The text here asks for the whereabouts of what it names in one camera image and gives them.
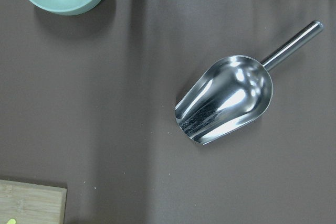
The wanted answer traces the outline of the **stainless steel scoop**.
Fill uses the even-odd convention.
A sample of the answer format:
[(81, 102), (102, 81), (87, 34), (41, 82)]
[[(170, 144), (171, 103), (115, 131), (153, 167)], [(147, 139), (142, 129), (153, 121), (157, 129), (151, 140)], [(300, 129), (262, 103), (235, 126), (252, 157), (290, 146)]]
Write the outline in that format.
[(272, 100), (270, 70), (322, 31), (313, 20), (262, 61), (232, 55), (215, 62), (176, 105), (179, 128), (205, 145), (259, 118)]

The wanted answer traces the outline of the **wooden cutting board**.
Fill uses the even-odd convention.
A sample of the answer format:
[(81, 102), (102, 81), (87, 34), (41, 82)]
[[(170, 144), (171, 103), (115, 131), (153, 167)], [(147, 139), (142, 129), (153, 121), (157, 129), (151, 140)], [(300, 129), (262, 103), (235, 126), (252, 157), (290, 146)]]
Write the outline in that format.
[(1, 223), (63, 223), (65, 188), (1, 180)]

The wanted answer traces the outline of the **yellow lemon wedge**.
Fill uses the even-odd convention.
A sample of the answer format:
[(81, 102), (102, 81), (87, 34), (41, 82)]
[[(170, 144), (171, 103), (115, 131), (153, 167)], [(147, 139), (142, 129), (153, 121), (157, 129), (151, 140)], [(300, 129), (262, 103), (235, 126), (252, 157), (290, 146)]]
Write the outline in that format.
[(16, 224), (16, 219), (15, 218), (10, 218), (6, 224)]

